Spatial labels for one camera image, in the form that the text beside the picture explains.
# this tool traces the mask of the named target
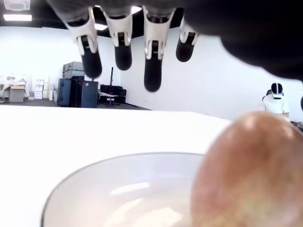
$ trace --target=ceiling light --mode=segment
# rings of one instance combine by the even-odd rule
[[[139,12],[140,10],[142,10],[141,7],[138,7],[138,6],[132,6],[132,14],[135,14],[137,12]]]
[[[3,17],[6,21],[32,21],[32,15],[4,14]]]
[[[107,25],[95,24],[95,28],[97,30],[103,31],[103,30],[107,29]]]

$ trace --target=black case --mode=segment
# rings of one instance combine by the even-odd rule
[[[57,104],[68,106],[70,104],[71,79],[59,79]]]

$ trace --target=white wall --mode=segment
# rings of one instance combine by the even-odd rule
[[[99,53],[103,73],[99,81],[109,84],[114,67],[114,85],[120,85],[120,71],[116,67],[114,46],[110,38],[99,37]],[[54,28],[0,27],[0,76],[50,77],[58,85],[63,64],[81,61],[77,45],[69,31]]]
[[[259,110],[258,105],[271,84],[280,82],[289,101],[291,118],[303,121],[301,82],[280,79],[242,63],[225,51],[217,37],[200,37],[192,59],[181,63],[175,55],[178,34],[177,28],[169,32],[162,86],[156,93],[147,92],[143,85],[143,37],[132,41],[133,65],[129,71],[121,72],[121,85],[128,92],[127,103],[152,110],[192,111],[234,120],[245,112]]]

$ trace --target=white bowl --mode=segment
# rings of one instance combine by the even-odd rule
[[[140,154],[85,167],[54,189],[42,227],[191,227],[191,186],[202,158]]]

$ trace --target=gray case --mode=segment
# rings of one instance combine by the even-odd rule
[[[63,73],[63,79],[71,79],[72,77],[84,77],[83,71],[70,70]]]
[[[73,61],[63,66],[63,72],[70,70],[84,71],[82,62]]]

